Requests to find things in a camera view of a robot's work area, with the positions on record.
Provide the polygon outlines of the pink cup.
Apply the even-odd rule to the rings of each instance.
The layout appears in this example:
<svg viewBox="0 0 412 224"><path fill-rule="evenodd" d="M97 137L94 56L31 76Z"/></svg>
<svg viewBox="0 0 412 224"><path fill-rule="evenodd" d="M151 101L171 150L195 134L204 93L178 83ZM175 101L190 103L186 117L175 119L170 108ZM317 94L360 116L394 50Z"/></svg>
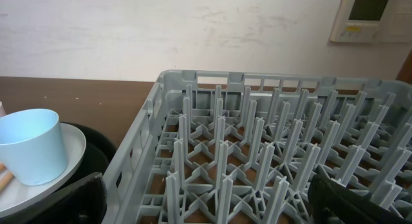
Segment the pink cup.
<svg viewBox="0 0 412 224"><path fill-rule="evenodd" d="M6 115L5 109L3 107L3 103L0 102L0 117L4 117Z"/></svg>

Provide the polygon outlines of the blue cup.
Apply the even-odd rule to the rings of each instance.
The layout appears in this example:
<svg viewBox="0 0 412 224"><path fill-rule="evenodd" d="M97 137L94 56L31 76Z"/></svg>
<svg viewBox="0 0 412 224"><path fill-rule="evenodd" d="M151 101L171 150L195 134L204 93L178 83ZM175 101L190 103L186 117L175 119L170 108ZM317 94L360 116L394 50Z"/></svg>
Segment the blue cup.
<svg viewBox="0 0 412 224"><path fill-rule="evenodd" d="M59 115L27 109L1 117L1 162L24 185L37 186L68 166Z"/></svg>

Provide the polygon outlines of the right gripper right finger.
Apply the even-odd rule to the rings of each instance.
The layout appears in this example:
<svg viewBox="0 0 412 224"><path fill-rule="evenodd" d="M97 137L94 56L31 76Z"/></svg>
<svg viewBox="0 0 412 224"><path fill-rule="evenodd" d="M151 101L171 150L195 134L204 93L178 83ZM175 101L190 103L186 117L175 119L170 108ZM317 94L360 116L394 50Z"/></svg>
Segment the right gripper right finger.
<svg viewBox="0 0 412 224"><path fill-rule="evenodd" d="M318 174L312 177L308 200L315 223L331 223L334 217L343 223L409 223L408 220Z"/></svg>

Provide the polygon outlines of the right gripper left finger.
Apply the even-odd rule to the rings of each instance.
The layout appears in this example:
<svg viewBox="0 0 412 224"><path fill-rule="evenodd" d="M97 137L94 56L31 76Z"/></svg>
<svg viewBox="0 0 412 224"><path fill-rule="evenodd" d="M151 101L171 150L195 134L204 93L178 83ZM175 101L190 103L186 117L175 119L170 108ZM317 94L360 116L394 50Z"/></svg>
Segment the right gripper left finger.
<svg viewBox="0 0 412 224"><path fill-rule="evenodd" d="M1 218L1 224L101 223L107 211L106 193L102 174L94 172Z"/></svg>

